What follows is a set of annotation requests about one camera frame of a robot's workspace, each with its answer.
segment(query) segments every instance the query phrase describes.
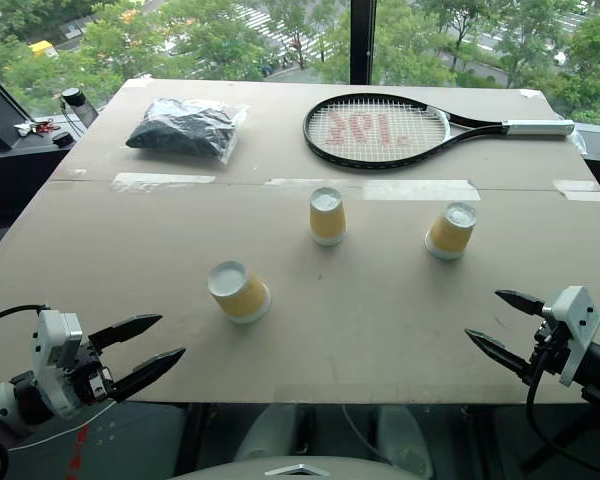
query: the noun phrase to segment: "white grip tape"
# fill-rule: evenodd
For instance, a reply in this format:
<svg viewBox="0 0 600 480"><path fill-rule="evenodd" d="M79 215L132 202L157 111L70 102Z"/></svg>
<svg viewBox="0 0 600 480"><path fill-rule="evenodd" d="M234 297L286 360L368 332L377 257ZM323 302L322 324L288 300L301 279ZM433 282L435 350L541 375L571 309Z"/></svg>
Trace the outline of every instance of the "white grip tape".
<svg viewBox="0 0 600 480"><path fill-rule="evenodd" d="M502 124L507 127L507 135L567 136L575 128L572 120L507 120Z"/></svg>

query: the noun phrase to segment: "glass window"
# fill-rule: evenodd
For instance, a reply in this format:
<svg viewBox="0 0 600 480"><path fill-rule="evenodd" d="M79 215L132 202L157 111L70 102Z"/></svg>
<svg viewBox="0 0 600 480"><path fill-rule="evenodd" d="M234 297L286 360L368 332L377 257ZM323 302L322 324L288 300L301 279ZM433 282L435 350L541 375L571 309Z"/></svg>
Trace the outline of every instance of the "glass window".
<svg viewBox="0 0 600 480"><path fill-rule="evenodd" d="M325 68L335 57L346 82L348 40L334 27L348 31L348 9L348 0L0 0L0 81L34 116L60 113L66 88L99 108L144 76L336 81Z"/></svg>
<svg viewBox="0 0 600 480"><path fill-rule="evenodd" d="M533 88L600 124L600 2L378 0L373 83Z"/></svg>

